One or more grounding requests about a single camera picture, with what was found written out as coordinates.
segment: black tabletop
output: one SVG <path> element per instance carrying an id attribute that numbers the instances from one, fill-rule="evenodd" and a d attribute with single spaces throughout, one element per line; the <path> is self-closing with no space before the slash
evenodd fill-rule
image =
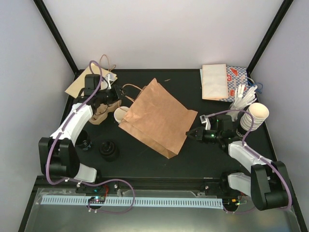
<path id="1" fill-rule="evenodd" d="M 187 109 L 198 111 L 191 128 L 201 126 L 200 115 L 226 110 L 230 105 L 228 102 L 202 100 L 199 70 L 119 70 L 114 73 L 118 77 L 116 84 L 120 86 L 131 83 L 143 87 L 156 78 Z M 129 96 L 137 96 L 138 90 L 126 88 Z M 122 105 L 131 104 L 129 100 L 124 100 Z M 232 170 L 249 174 L 218 145 L 201 144 L 188 138 L 180 153 L 167 159 L 120 129 L 113 113 L 109 113 L 100 125 L 87 123 L 84 129 L 89 133 L 94 146 L 90 151 L 77 149 L 81 163 L 100 169 L 105 177 L 218 178 L 222 172 Z M 98 151 L 100 143 L 106 139 L 113 140 L 120 150 L 120 157 L 114 162 L 106 162 Z M 274 159 L 264 126 L 253 131 L 246 142 L 264 157 Z"/>

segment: metal strip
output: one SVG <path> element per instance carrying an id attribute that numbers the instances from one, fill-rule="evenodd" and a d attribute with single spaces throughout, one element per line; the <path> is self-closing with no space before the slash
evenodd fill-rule
<path id="1" fill-rule="evenodd" d="M 89 196 L 43 196 L 41 204 L 49 205 L 87 205 Z M 130 206 L 132 197 L 106 197 L 105 203 L 91 203 L 96 206 Z M 222 199 L 210 198 L 155 198 L 136 197 L 134 206 L 138 207 L 179 207 L 223 209 Z"/>

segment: flat folded paper bag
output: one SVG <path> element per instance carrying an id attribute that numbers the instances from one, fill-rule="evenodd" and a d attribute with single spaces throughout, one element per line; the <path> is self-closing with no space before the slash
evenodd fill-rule
<path id="1" fill-rule="evenodd" d="M 99 67 L 96 66 L 95 64 L 91 63 L 91 68 L 92 71 L 95 74 L 100 74 Z M 115 81 L 117 80 L 116 74 L 109 72 L 105 69 L 102 69 L 102 74 L 105 77 L 107 74 L 111 74 L 110 80 Z M 91 74 L 89 66 L 80 74 L 80 76 L 67 88 L 65 91 L 67 94 L 71 95 L 74 98 L 77 98 L 79 92 L 81 91 L 82 88 L 85 87 L 85 76 L 87 74 Z M 105 81 L 102 81 L 101 83 L 101 89 L 105 89 L 107 87 L 107 83 Z"/>
<path id="2" fill-rule="evenodd" d="M 156 79 L 137 97 L 119 127 L 167 158 L 179 154 L 197 112 L 187 110 Z"/>

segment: purple hose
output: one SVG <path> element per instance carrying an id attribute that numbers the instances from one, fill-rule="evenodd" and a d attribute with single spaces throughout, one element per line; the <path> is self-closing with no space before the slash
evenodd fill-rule
<path id="1" fill-rule="evenodd" d="M 245 144 L 245 139 L 246 137 L 248 136 L 248 134 L 250 133 L 250 131 L 252 130 L 253 128 L 253 124 L 254 124 L 254 118 L 252 116 L 252 114 L 250 114 L 248 111 L 245 111 L 245 110 L 224 110 L 224 111 L 221 111 L 221 112 L 218 112 L 218 113 L 215 113 L 215 114 L 211 114 L 211 115 L 207 115 L 206 117 L 212 117 L 212 116 L 215 116 L 215 115 L 220 115 L 220 114 L 224 114 L 224 113 L 228 113 L 228 112 L 234 112 L 234 111 L 238 111 L 238 112 L 243 112 L 243 113 L 246 113 L 248 114 L 250 117 L 251 117 L 251 120 L 252 120 L 252 124 L 249 128 L 249 130 L 245 133 L 245 135 L 243 136 L 242 138 L 242 145 L 243 147 L 249 151 L 252 155 L 254 155 L 255 157 L 257 157 L 258 159 L 260 159 L 261 161 L 263 161 L 265 164 L 267 164 L 273 171 L 274 173 L 279 177 L 280 181 L 282 182 L 285 190 L 286 190 L 286 193 L 288 194 L 288 205 L 286 207 L 283 207 L 283 208 L 279 208 L 281 210 L 289 210 L 292 206 L 292 195 L 291 195 L 291 192 L 289 190 L 289 187 L 288 185 L 286 184 L 284 178 L 282 177 L 282 175 L 278 172 L 278 170 L 270 163 L 268 162 L 265 158 L 261 157 L 257 152 L 255 152 L 254 150 L 250 149 L 246 144 Z M 250 209 L 248 211 L 245 211 L 245 212 L 239 212 L 239 213 L 235 213 L 235 214 L 245 214 L 245 213 L 249 213 L 249 212 L 252 212 L 253 209 Z"/>
<path id="2" fill-rule="evenodd" d="M 90 68 L 90 71 L 92 74 L 94 74 L 94 72 L 92 71 L 92 68 L 91 68 L 91 64 L 94 63 L 96 66 L 99 67 L 99 70 L 100 70 L 100 80 L 99 80 L 99 84 L 97 86 L 97 88 L 95 89 L 95 91 L 86 99 L 86 101 L 84 101 L 79 107 L 77 107 L 76 109 L 76 112 L 78 112 L 85 104 L 87 104 L 87 102 L 90 101 L 90 99 L 96 94 L 96 92 L 100 89 L 100 86 L 101 86 L 101 82 L 102 82 L 102 79 L 104 78 L 103 77 L 103 73 L 102 73 L 102 69 L 100 68 L 100 65 L 92 60 L 90 61 L 89 63 L 89 68 Z M 68 125 L 68 123 L 70 122 L 70 120 L 74 117 L 75 115 L 75 112 L 71 112 L 71 114 L 69 115 L 69 117 L 67 118 L 67 120 L 65 121 L 65 123 L 63 124 L 61 130 L 64 131 L 64 129 L 66 128 L 66 126 Z M 58 139 L 60 138 L 61 136 L 61 132 L 56 136 L 56 138 L 54 139 L 52 145 L 51 145 L 51 148 L 49 150 L 49 153 L 48 153 L 48 157 L 47 157 L 47 162 L 46 162 L 46 179 L 48 181 L 49 184 L 51 185 L 57 185 L 59 184 L 60 182 L 66 180 L 67 178 L 62 178 L 56 182 L 53 182 L 51 179 L 50 179 L 50 175 L 49 175 L 49 168 L 50 168 L 50 160 L 52 158 L 52 154 L 53 154 L 53 151 L 54 151 L 54 148 L 56 146 L 56 143 L 58 141 Z M 74 182 L 78 182 L 78 183 L 82 183 L 82 184 L 85 184 L 85 185 L 88 185 L 88 186 L 93 186 L 93 187 L 96 187 L 96 186 L 100 186 L 100 185 L 104 185 L 106 183 L 109 183 L 109 182 L 112 182 L 112 181 L 120 181 L 120 182 L 123 182 L 123 183 L 126 183 L 130 189 L 132 190 L 133 192 L 133 201 L 132 201 L 132 204 L 130 205 L 130 207 L 124 211 L 121 211 L 121 212 L 112 212 L 112 211 L 106 211 L 106 210 L 97 210 L 99 212 L 103 212 L 103 213 L 109 213 L 109 214 L 124 214 L 126 212 L 128 212 L 129 210 L 132 209 L 133 207 L 133 204 L 134 204 L 134 201 L 135 201 L 135 192 L 134 192 L 134 189 L 133 187 L 125 180 L 121 180 L 121 179 L 112 179 L 112 180 L 108 180 L 108 181 L 104 181 L 104 182 L 101 182 L 99 184 L 90 184 L 90 183 L 87 183 L 87 182 L 84 182 L 84 181 L 79 181 L 79 180 L 74 180 L 74 179 L 69 179 L 70 181 L 74 181 Z"/>

